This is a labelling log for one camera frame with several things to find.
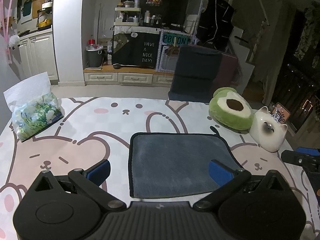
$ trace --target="green plush toy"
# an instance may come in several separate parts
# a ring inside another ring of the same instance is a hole
[[[215,91],[209,103],[209,115],[236,130],[249,129],[253,121],[248,102],[235,89],[229,87]]]

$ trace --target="cat ear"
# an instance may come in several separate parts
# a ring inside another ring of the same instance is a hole
[[[258,110],[258,112],[262,112],[262,113],[265,113],[265,114],[269,114],[269,110],[268,110],[268,108],[267,108],[266,106],[260,108],[260,109]]]
[[[284,132],[287,132],[288,126],[286,124],[281,124],[280,127]]]

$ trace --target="green floral tissue packaging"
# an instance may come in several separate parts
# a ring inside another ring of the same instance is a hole
[[[16,107],[12,112],[12,126],[18,138],[25,141],[62,117],[58,99],[53,93],[47,93]]]

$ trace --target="cutting board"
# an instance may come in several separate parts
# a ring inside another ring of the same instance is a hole
[[[38,18],[37,11],[42,8],[42,4],[45,3],[45,0],[32,0],[32,18]]]

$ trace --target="white ceramic cat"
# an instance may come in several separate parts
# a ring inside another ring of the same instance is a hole
[[[249,133],[262,148],[276,152],[284,142],[287,128],[286,124],[277,122],[264,106],[254,114]]]

